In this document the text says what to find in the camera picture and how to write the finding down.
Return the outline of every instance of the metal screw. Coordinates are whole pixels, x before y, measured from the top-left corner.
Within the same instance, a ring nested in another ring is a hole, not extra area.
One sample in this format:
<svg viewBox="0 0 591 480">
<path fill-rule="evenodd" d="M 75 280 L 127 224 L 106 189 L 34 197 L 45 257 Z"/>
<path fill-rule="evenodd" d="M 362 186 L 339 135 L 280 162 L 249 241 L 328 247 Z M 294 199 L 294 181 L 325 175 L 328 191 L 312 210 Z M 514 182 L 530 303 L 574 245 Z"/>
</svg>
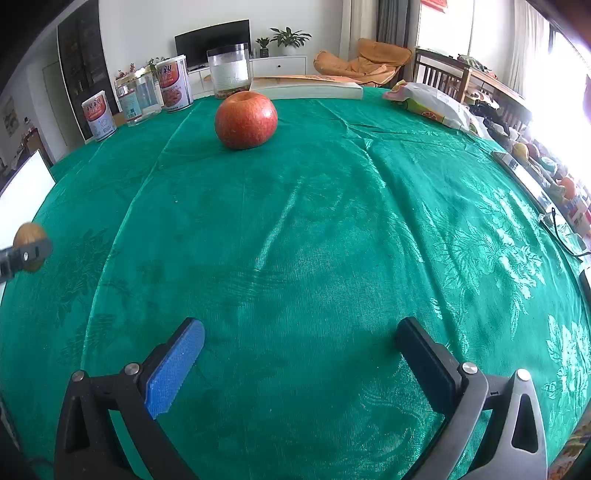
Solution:
<svg viewBox="0 0 591 480">
<path fill-rule="evenodd" d="M 462 370 L 469 375 L 474 375 L 478 372 L 478 367 L 474 365 L 472 362 L 465 362 L 462 364 Z"/>
<path fill-rule="evenodd" d="M 136 363 L 127 364 L 125 365 L 124 371 L 125 375 L 135 375 L 137 372 L 139 372 L 139 365 Z"/>
<path fill-rule="evenodd" d="M 84 370 L 76 370 L 74 373 L 72 373 L 72 381 L 73 382 L 79 382 L 83 378 L 84 378 Z"/>
<path fill-rule="evenodd" d="M 520 380 L 523 380 L 524 382 L 528 382 L 531 380 L 531 374 L 525 368 L 520 368 L 517 371 L 517 376 Z"/>
</svg>

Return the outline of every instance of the book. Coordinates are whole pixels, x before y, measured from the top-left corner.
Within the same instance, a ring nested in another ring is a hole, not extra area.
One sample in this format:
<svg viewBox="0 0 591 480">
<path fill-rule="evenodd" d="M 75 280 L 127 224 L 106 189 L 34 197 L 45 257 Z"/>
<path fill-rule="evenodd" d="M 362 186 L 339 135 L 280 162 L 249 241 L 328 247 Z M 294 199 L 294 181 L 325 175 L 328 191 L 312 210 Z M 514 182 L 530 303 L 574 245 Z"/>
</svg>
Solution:
<svg viewBox="0 0 591 480">
<path fill-rule="evenodd" d="M 251 92 L 265 95 L 271 100 L 291 98 L 345 98 L 361 100 L 363 89 L 347 77 L 326 75 L 281 75 L 255 77 Z"/>
</svg>

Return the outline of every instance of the blue gripper pad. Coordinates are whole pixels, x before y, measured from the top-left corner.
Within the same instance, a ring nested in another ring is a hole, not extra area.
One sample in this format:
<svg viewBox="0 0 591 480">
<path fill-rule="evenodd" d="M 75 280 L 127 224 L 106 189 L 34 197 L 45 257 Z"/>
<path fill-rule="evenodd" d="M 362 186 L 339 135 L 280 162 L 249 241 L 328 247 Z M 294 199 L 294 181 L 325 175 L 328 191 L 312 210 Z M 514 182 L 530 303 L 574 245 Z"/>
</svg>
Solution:
<svg viewBox="0 0 591 480">
<path fill-rule="evenodd" d="M 144 402 L 153 419 L 168 412 L 204 343 L 205 328 L 194 320 L 154 370 L 146 384 Z"/>
</svg>

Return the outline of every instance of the snack bag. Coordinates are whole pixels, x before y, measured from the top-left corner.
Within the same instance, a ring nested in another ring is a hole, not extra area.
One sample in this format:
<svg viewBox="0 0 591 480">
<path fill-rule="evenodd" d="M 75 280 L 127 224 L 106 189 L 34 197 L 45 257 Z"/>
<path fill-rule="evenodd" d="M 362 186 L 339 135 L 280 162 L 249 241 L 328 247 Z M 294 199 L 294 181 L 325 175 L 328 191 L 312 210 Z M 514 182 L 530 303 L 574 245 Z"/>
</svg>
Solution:
<svg viewBox="0 0 591 480">
<path fill-rule="evenodd" d="M 447 127 L 486 138 L 478 120 L 468 108 L 435 87 L 401 80 L 392 90 L 384 93 L 384 98 Z"/>
</svg>

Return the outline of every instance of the lid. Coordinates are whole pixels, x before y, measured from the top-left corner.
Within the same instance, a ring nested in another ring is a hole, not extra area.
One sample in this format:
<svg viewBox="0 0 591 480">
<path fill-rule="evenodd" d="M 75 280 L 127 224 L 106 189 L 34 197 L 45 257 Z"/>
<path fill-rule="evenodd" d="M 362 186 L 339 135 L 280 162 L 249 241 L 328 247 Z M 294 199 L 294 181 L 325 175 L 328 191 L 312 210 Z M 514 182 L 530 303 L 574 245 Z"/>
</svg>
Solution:
<svg viewBox="0 0 591 480">
<path fill-rule="evenodd" d="M 161 65 L 168 65 L 169 63 L 174 63 L 175 61 L 184 60 L 186 58 L 187 57 L 185 55 L 179 55 L 178 57 L 173 57 L 173 58 L 168 59 L 168 60 L 159 61 L 156 64 L 156 68 L 159 69 Z"/>
<path fill-rule="evenodd" d="M 236 45 L 226 45 L 225 47 L 212 48 L 207 51 L 208 57 L 215 55 L 222 55 L 223 53 L 231 53 L 233 51 L 248 50 L 248 43 L 237 43 Z"/>
<path fill-rule="evenodd" d="M 133 82 L 135 79 L 140 78 L 142 75 L 145 75 L 146 73 L 152 73 L 148 67 L 142 67 L 139 70 L 136 70 L 135 72 L 130 72 L 124 77 L 115 80 L 115 86 L 120 87 L 126 83 Z"/>
<path fill-rule="evenodd" d="M 84 100 L 84 102 L 82 102 L 82 106 L 84 106 L 85 104 L 87 104 L 87 103 L 91 102 L 91 101 L 92 101 L 92 100 L 94 100 L 95 98 L 97 98 L 97 97 L 100 97 L 101 95 L 102 95 L 102 96 L 104 96 L 104 95 L 105 95 L 105 91 L 104 91 L 104 90 L 101 90 L 99 93 L 97 93 L 96 95 L 93 95 L 93 96 L 92 96 L 92 97 L 90 97 L 88 100 Z"/>
</svg>

